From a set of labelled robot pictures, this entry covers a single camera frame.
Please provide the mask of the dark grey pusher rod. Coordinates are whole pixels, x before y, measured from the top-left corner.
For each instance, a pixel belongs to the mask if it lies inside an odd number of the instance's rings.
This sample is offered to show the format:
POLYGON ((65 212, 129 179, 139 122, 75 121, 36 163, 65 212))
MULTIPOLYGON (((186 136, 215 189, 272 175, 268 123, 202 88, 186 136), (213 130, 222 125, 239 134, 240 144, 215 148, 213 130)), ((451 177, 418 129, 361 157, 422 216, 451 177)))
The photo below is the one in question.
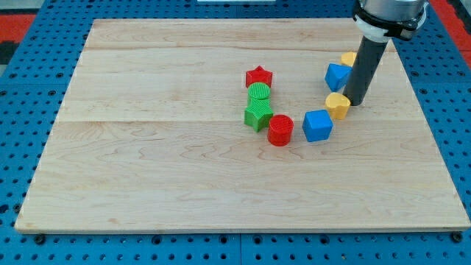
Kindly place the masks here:
POLYGON ((352 106, 358 106, 363 102, 386 46, 387 43, 378 43, 362 37, 350 77, 343 92, 343 95, 350 100, 352 106))

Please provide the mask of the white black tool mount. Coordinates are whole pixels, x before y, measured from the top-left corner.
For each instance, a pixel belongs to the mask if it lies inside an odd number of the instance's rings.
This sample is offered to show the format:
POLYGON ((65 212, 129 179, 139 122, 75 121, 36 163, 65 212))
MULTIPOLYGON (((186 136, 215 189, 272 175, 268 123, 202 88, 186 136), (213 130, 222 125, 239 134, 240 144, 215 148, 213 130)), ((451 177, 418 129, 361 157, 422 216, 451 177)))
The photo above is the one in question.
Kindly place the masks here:
POLYGON ((427 2, 355 2, 353 20, 374 42, 412 39, 427 19, 427 2))

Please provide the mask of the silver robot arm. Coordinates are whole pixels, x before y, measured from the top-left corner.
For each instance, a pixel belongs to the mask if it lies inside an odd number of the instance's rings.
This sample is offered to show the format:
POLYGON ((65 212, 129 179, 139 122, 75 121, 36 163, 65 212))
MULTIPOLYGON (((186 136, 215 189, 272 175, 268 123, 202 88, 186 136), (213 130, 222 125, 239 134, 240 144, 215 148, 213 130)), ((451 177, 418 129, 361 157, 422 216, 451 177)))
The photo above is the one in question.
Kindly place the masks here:
POLYGON ((427 0, 356 0, 352 18, 363 32, 343 95, 360 105, 392 38, 410 41, 427 19, 427 0))

